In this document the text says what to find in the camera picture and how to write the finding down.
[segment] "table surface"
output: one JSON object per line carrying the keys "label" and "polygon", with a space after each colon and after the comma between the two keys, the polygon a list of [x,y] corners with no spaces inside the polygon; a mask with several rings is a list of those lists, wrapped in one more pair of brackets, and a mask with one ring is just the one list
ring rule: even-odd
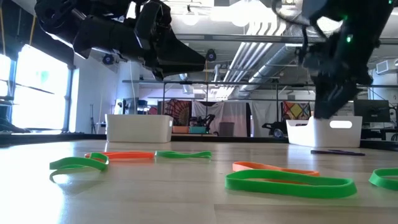
{"label": "table surface", "polygon": [[[398,153],[311,155],[288,144],[55,142],[0,148],[0,223],[396,223],[398,192],[371,185],[374,169],[396,167]],[[213,152],[206,159],[111,161],[106,172],[79,169],[49,180],[49,162],[97,151]],[[356,195],[300,198],[224,188],[234,161],[319,170],[355,180]]]}

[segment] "white plastic bin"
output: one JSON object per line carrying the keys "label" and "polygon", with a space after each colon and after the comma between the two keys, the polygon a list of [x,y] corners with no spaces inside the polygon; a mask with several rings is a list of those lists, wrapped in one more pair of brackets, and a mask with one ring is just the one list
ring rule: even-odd
{"label": "white plastic bin", "polygon": [[287,120],[289,143],[310,147],[359,147],[361,116],[334,116],[308,121]]}
{"label": "white plastic bin", "polygon": [[107,114],[109,142],[165,143],[172,137],[173,118],[167,115]]}

